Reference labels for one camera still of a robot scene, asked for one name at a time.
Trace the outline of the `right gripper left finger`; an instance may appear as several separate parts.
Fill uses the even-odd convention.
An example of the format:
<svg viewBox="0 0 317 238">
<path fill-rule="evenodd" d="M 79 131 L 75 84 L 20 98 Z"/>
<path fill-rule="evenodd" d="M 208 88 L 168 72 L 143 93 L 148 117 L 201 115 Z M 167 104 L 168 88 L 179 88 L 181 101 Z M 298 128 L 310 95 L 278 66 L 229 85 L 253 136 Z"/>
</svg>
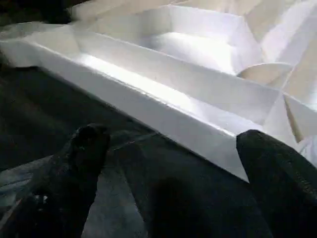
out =
<svg viewBox="0 0 317 238">
<path fill-rule="evenodd" d="M 78 128 L 36 170 L 0 221 L 2 238 L 79 238 L 109 149 L 105 125 Z"/>
</svg>

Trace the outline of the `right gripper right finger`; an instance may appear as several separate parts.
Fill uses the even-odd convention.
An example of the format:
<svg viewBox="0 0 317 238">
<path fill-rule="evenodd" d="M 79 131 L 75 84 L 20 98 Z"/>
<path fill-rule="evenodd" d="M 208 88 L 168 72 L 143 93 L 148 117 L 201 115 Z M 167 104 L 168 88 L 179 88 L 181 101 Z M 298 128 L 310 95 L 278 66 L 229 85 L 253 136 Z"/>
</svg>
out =
<svg viewBox="0 0 317 238">
<path fill-rule="evenodd" d="M 317 169 L 295 149 L 258 130 L 236 149 L 261 212 L 276 238 L 317 236 Z"/>
</svg>

